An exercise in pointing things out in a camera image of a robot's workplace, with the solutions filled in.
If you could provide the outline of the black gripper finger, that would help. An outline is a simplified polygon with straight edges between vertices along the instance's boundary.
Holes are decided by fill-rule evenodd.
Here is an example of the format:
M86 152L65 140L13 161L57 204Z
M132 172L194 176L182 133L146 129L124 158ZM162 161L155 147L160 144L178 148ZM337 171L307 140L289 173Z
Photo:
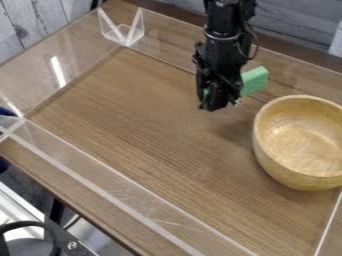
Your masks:
M240 98L243 81L239 72L219 74L212 72L210 79L208 110L216 111L228 104L235 105Z
M199 108L204 110L211 110L211 77L206 74L206 68L196 66L196 94L199 99Z

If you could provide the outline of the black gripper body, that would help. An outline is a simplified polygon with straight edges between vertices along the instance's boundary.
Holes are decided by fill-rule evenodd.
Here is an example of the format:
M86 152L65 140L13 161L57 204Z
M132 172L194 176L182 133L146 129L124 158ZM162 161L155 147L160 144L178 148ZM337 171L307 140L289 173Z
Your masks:
M242 73L242 67L252 59L250 56L254 36L244 32L220 34L214 31L204 32L204 41L196 41L192 62L219 74Z

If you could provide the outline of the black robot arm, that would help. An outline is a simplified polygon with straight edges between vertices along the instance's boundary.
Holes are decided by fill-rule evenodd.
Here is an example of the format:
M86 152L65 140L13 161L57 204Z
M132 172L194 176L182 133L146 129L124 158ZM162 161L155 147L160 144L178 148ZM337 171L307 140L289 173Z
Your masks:
M258 37L248 23L255 16L257 0L203 0L204 41L194 45L199 108L214 112L235 105L244 87L242 68L255 54Z

